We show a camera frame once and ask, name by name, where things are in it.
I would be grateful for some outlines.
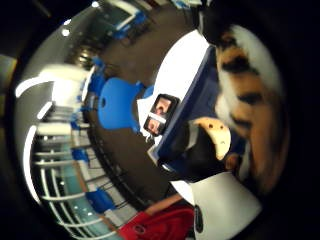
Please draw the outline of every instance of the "red shirt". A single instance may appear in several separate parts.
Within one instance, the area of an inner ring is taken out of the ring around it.
[[[120,228],[125,240],[184,240],[193,225],[193,209],[171,206],[152,216],[138,213]]]

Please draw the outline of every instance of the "blue chair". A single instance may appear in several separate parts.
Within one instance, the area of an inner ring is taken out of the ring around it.
[[[93,92],[97,96],[100,96],[101,89],[106,81],[104,78],[104,70],[106,68],[104,62],[98,58],[92,58],[94,65],[96,66],[95,72],[91,76],[91,81],[88,86],[88,92]]]
[[[83,148],[74,148],[71,150],[72,158],[76,161],[83,160],[89,163],[89,156],[85,149]]]
[[[147,87],[143,93],[142,98],[150,97],[153,94],[153,90],[154,90],[154,85]]]
[[[135,16],[133,22],[134,22],[134,24],[138,25],[138,24],[145,22],[146,20],[147,20],[146,14],[142,11],[139,11],[136,13],[136,16]]]
[[[97,213],[101,214],[109,209],[116,209],[109,194],[99,188],[94,192],[86,192],[86,198]]]
[[[103,86],[98,101],[98,119],[105,129],[131,128],[139,132],[140,126],[132,113],[133,102],[145,86],[141,82],[128,83],[110,78]]]

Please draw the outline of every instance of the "floor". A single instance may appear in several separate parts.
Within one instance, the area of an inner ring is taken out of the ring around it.
[[[184,34],[192,30],[191,20],[172,5],[150,11],[150,27],[131,45],[113,42],[102,52],[106,63],[116,66],[116,75],[129,82],[141,81],[145,85],[154,82],[157,70],[170,47]],[[103,147],[127,174],[126,182],[149,203],[166,196],[169,181],[174,174],[156,167],[146,151],[152,144],[130,129],[105,130],[98,124],[97,116],[91,115],[97,126],[95,134],[103,140]]]

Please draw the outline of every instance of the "person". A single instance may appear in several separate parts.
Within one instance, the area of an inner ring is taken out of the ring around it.
[[[193,208],[176,204],[176,193],[139,212],[119,229],[125,240],[184,240],[193,226]]]

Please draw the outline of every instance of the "smartphone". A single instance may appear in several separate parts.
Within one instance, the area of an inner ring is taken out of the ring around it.
[[[159,94],[148,114],[144,129],[153,136],[163,135],[179,103],[179,98],[168,94]]]

